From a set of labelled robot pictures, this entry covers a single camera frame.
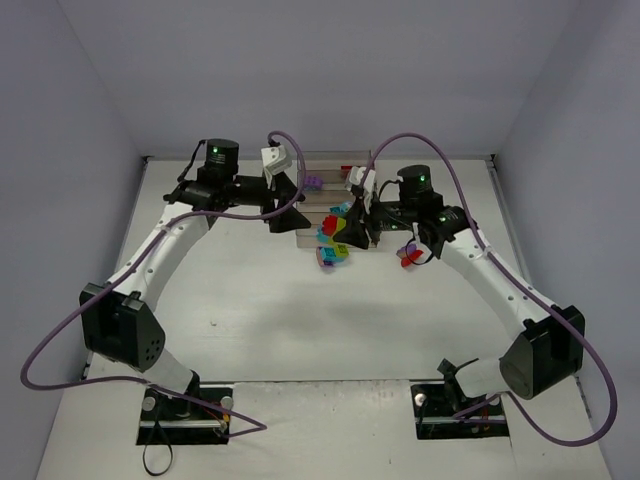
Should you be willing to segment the purple rounded lego brick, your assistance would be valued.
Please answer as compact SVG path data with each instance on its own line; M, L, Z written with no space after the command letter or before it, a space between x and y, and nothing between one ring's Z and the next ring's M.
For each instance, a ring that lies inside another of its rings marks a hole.
M307 175L304 178L304 190L309 192L318 192L323 189L324 180L317 175Z

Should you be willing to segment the blue green lego brick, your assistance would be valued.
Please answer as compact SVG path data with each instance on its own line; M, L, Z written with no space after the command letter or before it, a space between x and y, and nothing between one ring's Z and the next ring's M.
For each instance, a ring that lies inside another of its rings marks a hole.
M327 245L335 245L336 244L334 236L346 226L346 220L344 218L342 218L342 217L340 217L340 218L341 218L341 221L339 222L338 229L332 236L326 236L326 235L324 235L322 233L322 231L321 231L322 222L321 222L321 224L317 228L317 233L316 233L316 238L317 238L317 240L319 242L321 242L323 244L327 244Z

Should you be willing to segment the red curved lego piece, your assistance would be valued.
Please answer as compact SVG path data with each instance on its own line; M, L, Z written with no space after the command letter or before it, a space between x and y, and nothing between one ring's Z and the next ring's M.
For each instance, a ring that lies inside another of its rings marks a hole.
M422 262L420 262L421 257L424 252L420 249L415 249L411 251L407 251L403 258L401 259L401 266L403 268L408 268L410 266L420 266Z

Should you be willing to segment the blue oval flower lego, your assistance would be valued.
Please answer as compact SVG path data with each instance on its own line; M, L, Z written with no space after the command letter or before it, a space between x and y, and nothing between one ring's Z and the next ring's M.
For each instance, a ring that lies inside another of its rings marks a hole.
M331 215L335 215L337 217L344 217L348 211L351 209L352 203L350 201L345 201L340 205L333 206L329 209Z

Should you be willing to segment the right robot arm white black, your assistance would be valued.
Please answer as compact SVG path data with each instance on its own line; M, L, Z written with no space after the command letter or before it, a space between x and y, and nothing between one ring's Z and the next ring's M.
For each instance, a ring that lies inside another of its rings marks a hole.
M383 232L405 230L461 275L501 321L512 344L499 358L474 359L460 366L442 363L440 372L468 398L510 391L529 400L579 371L584 350L579 342L585 319L574 306L560 308L508 267L463 208L445 204L434 191L426 165L398 173L399 198L380 200L375 174L350 170L346 187L355 200L345 215L337 240L367 249Z

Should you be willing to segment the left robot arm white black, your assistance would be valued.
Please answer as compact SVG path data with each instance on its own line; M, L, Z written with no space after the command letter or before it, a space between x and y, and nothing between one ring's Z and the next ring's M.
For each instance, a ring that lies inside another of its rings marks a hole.
M239 145L233 140L201 140L197 147L205 152L204 163L195 178L179 174L163 198L161 217L134 256L103 284L87 284L79 296L86 347L160 387L179 419L190 416L200 377L169 352L155 310L180 263L231 208L258 207L258 219L273 233L310 224L294 206L304 197L287 174L292 159L284 145L268 141L258 176L240 174Z

